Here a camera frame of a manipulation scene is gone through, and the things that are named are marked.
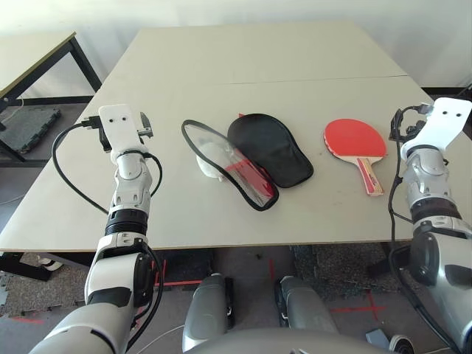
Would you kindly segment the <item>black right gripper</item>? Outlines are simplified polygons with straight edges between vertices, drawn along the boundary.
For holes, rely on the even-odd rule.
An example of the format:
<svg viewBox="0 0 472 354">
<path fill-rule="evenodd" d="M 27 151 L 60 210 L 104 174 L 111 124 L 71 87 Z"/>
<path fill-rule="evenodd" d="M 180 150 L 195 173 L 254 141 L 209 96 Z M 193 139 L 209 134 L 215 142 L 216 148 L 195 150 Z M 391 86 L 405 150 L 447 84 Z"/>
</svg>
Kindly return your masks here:
<svg viewBox="0 0 472 354">
<path fill-rule="evenodd" d="M 419 132 L 421 132 L 421 130 L 423 129 L 424 126 L 425 126 L 425 122 L 423 120 L 418 120 L 415 123 L 415 125 L 410 125 L 406 129 L 405 138 L 406 139 L 414 139 L 419 134 Z"/>
</svg>

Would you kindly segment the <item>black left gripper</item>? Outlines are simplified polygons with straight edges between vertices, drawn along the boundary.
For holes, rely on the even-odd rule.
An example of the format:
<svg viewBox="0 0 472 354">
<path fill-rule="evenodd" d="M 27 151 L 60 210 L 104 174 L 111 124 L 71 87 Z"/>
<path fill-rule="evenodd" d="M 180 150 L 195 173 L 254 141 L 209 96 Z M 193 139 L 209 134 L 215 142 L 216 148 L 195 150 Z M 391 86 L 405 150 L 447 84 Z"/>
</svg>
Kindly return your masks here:
<svg viewBox="0 0 472 354">
<path fill-rule="evenodd" d="M 144 129 L 137 130 L 134 125 L 104 125 L 99 130 L 99 141 L 105 152 L 146 152 L 142 137 L 153 137 L 150 120 L 144 112 L 140 113 Z"/>
</svg>

